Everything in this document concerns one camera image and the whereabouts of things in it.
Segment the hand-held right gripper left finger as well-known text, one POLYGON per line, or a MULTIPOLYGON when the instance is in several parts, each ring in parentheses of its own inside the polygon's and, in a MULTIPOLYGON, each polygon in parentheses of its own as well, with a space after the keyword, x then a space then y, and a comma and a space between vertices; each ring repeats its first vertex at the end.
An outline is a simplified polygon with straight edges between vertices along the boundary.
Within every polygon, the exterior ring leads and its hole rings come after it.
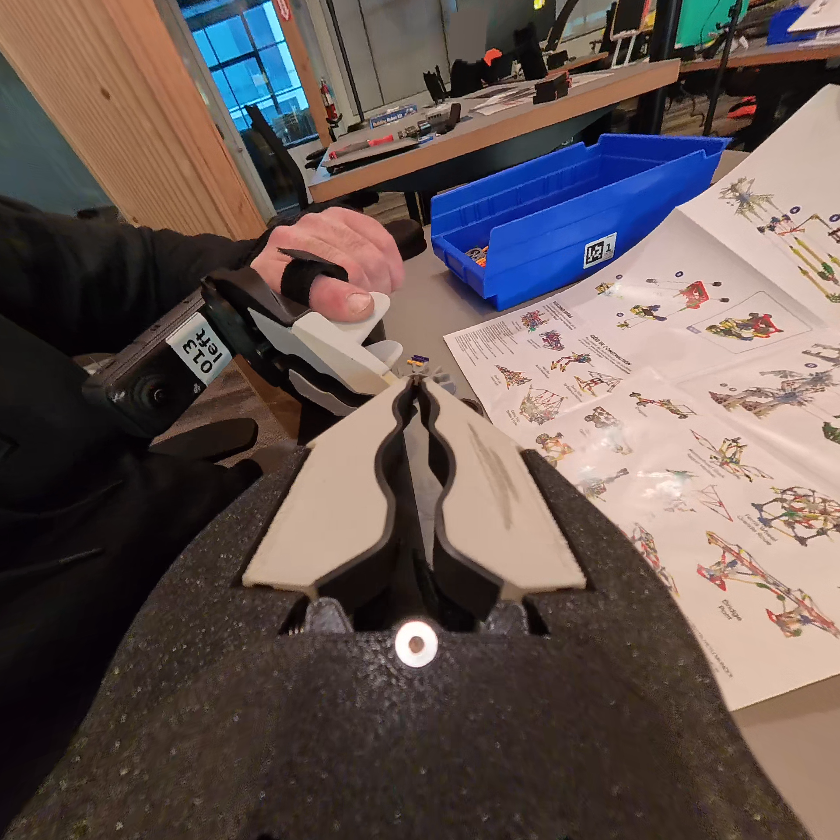
POLYGON ((347 613, 387 588, 398 544, 390 478, 415 384, 409 377, 395 382, 306 446, 243 586, 332 598, 347 613))

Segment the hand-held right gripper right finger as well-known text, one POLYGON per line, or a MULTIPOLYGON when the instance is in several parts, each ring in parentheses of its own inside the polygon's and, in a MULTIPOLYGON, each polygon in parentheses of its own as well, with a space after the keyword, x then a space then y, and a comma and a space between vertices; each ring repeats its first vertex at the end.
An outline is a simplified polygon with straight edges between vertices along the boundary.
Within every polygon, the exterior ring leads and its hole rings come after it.
POLYGON ((499 602, 583 590, 585 573, 527 451, 432 380, 417 381, 416 403, 441 487, 433 576, 445 599, 485 621, 499 602))

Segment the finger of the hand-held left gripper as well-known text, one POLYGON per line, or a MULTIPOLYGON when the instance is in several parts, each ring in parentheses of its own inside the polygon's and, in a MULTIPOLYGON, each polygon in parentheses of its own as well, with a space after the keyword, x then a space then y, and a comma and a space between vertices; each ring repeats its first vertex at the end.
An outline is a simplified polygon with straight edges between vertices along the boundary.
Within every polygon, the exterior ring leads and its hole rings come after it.
POLYGON ((374 396, 397 381, 392 366, 402 353, 402 345, 384 341, 371 347, 362 342, 371 334, 391 306, 391 299, 372 292, 372 315, 357 323, 332 322, 308 311, 285 326, 255 309, 249 310, 258 331, 280 354, 297 356, 315 371, 331 376, 352 392, 374 396))
POLYGON ((336 417, 352 414, 382 392, 355 392, 328 374, 304 374, 295 369, 287 371, 287 379, 301 403, 320 406, 336 417))

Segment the blue plastic parts bin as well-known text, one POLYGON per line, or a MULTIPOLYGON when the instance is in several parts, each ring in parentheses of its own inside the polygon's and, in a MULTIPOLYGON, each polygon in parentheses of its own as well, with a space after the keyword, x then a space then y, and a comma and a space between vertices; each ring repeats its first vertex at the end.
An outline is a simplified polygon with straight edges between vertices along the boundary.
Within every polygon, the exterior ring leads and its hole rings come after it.
POLYGON ((729 138, 611 133, 433 198, 435 255, 504 311, 570 285, 711 183, 729 138), (465 257, 489 246, 486 268, 465 257))

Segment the person's left hand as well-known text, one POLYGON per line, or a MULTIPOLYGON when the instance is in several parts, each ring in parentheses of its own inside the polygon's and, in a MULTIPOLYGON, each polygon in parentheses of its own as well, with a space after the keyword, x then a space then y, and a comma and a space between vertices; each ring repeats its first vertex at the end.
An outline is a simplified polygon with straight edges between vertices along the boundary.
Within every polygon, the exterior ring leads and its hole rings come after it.
POLYGON ((403 283, 405 269, 396 242, 375 219, 341 206, 275 227, 250 263, 275 292, 335 322, 362 322, 375 310, 374 292, 391 296, 403 283), (290 251, 309 254, 339 266, 346 280, 294 269, 290 251))

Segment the black office chair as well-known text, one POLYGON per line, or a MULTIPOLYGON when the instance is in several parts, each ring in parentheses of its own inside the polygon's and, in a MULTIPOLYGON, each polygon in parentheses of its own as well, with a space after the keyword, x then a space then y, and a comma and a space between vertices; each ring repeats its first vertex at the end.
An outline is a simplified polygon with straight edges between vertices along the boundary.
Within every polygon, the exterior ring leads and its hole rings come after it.
POLYGON ((279 136, 277 136, 276 132, 268 123, 262 111, 254 104, 245 105, 245 110, 250 117, 252 129, 261 136, 263 141, 266 143, 266 146, 271 150, 279 167, 279 171, 289 182, 290 187, 297 198, 300 210, 307 210, 310 207, 310 198, 304 175, 298 163, 283 145, 279 136))

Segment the white printed instruction sheet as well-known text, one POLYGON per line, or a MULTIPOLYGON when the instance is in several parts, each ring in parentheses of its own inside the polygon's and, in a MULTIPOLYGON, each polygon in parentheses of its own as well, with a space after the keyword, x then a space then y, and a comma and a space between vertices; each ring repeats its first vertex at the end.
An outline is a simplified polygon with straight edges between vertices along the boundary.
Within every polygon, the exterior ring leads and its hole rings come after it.
POLYGON ((828 85, 594 276, 445 337, 675 597, 730 710, 838 674, 838 118, 828 85))

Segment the wooden column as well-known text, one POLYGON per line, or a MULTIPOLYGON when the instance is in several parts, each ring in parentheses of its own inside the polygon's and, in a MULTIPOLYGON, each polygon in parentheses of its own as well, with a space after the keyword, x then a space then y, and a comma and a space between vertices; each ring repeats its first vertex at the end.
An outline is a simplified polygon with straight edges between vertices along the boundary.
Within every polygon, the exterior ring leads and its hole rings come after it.
POLYGON ((152 1, 1 2, 3 55, 133 226, 266 230, 152 1))

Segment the glass window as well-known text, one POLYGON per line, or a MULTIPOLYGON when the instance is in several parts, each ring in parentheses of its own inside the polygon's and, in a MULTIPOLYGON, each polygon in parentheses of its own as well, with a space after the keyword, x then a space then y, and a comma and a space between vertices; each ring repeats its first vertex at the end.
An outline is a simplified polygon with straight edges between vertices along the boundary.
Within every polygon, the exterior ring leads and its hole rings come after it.
POLYGON ((251 128, 248 108, 254 108, 286 146, 317 138, 272 2, 179 1, 178 7, 237 130, 251 128))

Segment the grey table wooden edge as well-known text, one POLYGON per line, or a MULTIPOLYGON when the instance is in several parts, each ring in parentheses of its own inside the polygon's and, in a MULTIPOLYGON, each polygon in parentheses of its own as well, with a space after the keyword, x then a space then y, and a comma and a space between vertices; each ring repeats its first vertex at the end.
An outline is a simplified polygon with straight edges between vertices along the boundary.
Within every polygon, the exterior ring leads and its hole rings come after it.
POLYGON ((578 73, 571 77, 569 92, 555 101, 528 100, 491 115, 475 114, 444 136, 334 175, 323 161, 309 185, 311 198, 326 202, 368 188, 397 193, 446 190, 558 148, 617 103, 676 81, 679 70, 678 59, 667 59, 578 73))
POLYGON ((764 67, 825 61, 839 57, 839 39, 806 40, 767 46, 762 41, 753 41, 748 49, 731 52, 728 69, 741 67, 764 67))

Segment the black tripod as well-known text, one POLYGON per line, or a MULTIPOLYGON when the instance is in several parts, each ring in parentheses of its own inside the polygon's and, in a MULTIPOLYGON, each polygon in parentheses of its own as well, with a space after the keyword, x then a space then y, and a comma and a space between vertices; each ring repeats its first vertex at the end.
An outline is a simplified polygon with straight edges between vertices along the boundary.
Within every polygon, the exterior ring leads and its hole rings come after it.
POLYGON ((711 135, 711 128, 717 110, 718 99, 722 89, 723 77, 728 67, 728 60, 732 52, 732 43, 734 35, 739 25, 740 20, 745 15, 743 9, 749 6, 749 1, 734 1, 728 10, 728 19, 724 23, 717 23, 717 36, 713 42, 716 48, 722 47, 721 56, 719 58, 715 76, 708 92, 707 112, 702 123, 703 137, 711 135))

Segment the small blue bin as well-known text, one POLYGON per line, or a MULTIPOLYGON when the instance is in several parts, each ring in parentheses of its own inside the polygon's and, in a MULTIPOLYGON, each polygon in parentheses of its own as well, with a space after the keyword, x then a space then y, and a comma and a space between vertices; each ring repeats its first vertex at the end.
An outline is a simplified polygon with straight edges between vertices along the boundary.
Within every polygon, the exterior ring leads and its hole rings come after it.
POLYGON ((815 32, 798 31, 789 33, 790 26, 803 15, 806 7, 800 5, 791 5, 779 12, 773 14, 770 19, 769 30, 766 38, 767 46, 777 46, 782 44, 793 43, 797 41, 813 40, 815 32))

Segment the red handled tool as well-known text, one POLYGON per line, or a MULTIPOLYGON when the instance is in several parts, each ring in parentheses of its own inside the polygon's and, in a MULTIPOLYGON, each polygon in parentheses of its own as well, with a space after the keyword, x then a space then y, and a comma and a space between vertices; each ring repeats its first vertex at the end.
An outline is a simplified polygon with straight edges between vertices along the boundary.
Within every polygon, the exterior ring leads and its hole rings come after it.
POLYGON ((344 147, 341 147, 341 148, 338 148, 338 149, 335 149, 335 150, 330 150, 328 152, 328 158, 331 161, 336 161, 336 160, 342 159, 342 158, 344 158, 348 155, 356 154, 356 153, 363 152, 363 151, 367 151, 367 150, 373 149, 377 146, 390 144, 390 143, 393 143, 393 142, 394 142, 393 134, 388 134, 386 136, 376 138, 376 139, 358 141, 358 142, 355 142, 355 143, 347 144, 344 147))

